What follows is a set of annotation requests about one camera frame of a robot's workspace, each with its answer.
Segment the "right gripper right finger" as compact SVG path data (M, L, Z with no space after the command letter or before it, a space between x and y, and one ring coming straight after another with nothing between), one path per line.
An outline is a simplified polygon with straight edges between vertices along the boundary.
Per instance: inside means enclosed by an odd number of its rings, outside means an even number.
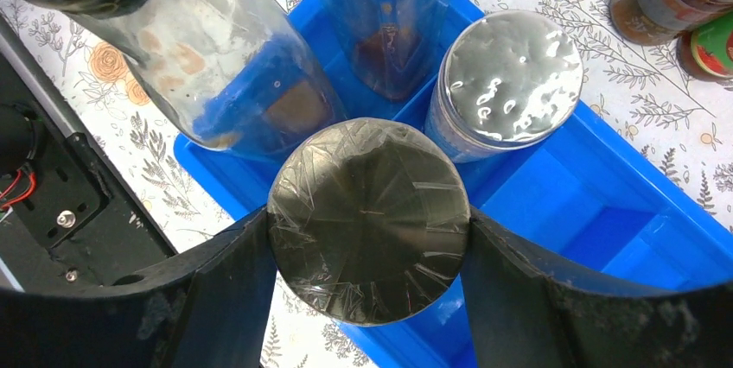
M731 366L730 282L683 292L630 282L471 214L461 279L479 366Z

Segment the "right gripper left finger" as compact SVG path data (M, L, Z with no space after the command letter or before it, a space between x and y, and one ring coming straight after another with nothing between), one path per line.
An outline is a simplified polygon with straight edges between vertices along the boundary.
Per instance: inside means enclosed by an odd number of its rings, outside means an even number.
M276 279L258 209L113 285L1 292L4 367L257 367Z

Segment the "blue divided plastic bin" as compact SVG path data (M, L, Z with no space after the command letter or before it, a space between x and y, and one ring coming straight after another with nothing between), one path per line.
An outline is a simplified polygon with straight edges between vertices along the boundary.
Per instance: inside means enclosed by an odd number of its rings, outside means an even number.
M349 88L356 80L319 1L302 0L290 16L328 63L334 85ZM264 203L272 164L212 152L183 135L174 152L234 218ZM594 270L673 290L732 282L728 231L583 103L538 149L458 169L482 212ZM427 315L395 327L336 330L382 367L481 366L468 355L473 344L460 283L446 296Z

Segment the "tall glass spice canister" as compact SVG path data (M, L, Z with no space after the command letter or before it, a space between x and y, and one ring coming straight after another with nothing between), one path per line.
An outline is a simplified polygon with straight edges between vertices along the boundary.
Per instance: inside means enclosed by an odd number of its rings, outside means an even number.
M405 320L457 278L470 204L453 162L421 131L361 117L306 139L267 200L281 277L315 311L376 327Z

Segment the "glass oil bottle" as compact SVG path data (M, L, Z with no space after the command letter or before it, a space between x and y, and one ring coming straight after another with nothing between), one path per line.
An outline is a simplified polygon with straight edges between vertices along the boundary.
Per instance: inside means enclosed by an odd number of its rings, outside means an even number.
M25 0L118 49L191 141L278 161L345 119L316 56L275 0Z
M435 64L449 0L320 0L353 73L404 101Z

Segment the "metal lid shaker jar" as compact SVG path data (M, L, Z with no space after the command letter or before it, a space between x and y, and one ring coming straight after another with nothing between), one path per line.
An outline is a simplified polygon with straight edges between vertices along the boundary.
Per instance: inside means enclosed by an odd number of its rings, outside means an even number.
M488 14L443 57L424 133L454 163L524 149L562 126L581 101L583 58L552 19Z

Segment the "sauce bottle yellow cap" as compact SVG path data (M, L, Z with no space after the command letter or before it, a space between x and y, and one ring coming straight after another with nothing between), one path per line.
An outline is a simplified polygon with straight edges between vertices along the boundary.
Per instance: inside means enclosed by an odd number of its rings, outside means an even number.
M677 55L680 67L694 79L732 79L732 13L681 35Z

